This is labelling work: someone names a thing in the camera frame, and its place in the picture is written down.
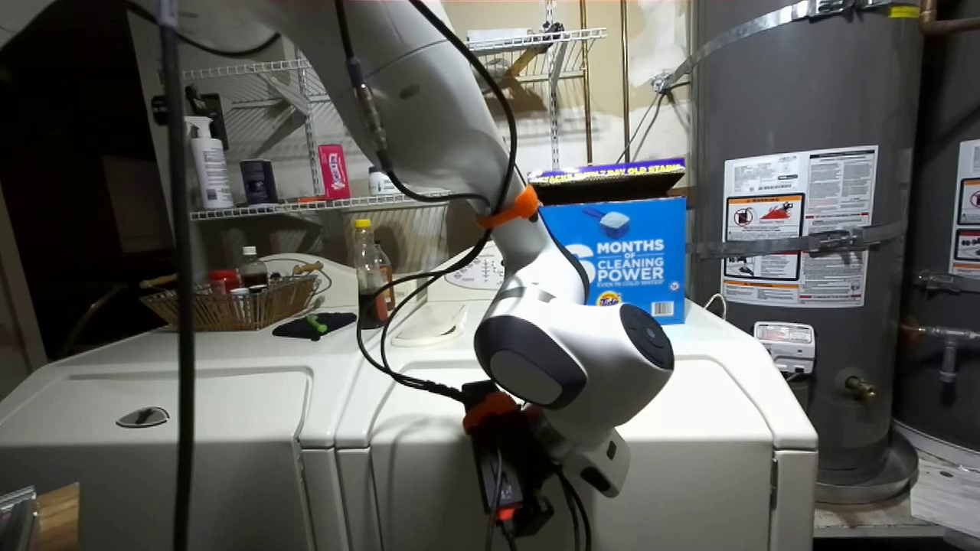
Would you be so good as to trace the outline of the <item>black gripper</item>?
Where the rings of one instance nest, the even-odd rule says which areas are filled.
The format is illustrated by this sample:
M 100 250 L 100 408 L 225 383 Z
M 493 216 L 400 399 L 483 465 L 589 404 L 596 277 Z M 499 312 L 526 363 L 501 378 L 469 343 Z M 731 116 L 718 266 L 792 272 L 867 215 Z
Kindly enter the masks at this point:
M 555 465 L 521 414 L 477 422 L 475 465 L 483 513 L 507 535 L 536 535 L 555 518 L 555 506 L 542 495 Z

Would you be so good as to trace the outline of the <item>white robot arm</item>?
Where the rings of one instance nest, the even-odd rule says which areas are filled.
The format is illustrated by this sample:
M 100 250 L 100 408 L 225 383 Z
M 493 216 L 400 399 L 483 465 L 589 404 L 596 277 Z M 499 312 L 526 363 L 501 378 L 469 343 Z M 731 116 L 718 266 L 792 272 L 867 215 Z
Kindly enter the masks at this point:
M 514 143 L 483 96 L 490 70 L 451 27 L 441 0 L 149 0 L 160 26 L 217 46 L 237 27 L 293 42 L 358 151 L 416 203 L 463 200 L 499 247 L 507 278 L 475 327 L 483 370 L 454 399 L 475 439 L 480 489 L 507 535 L 552 518 L 546 481 L 623 489 L 618 430 L 670 380 L 673 345 L 627 303 L 590 307 L 582 263 L 542 221 Z

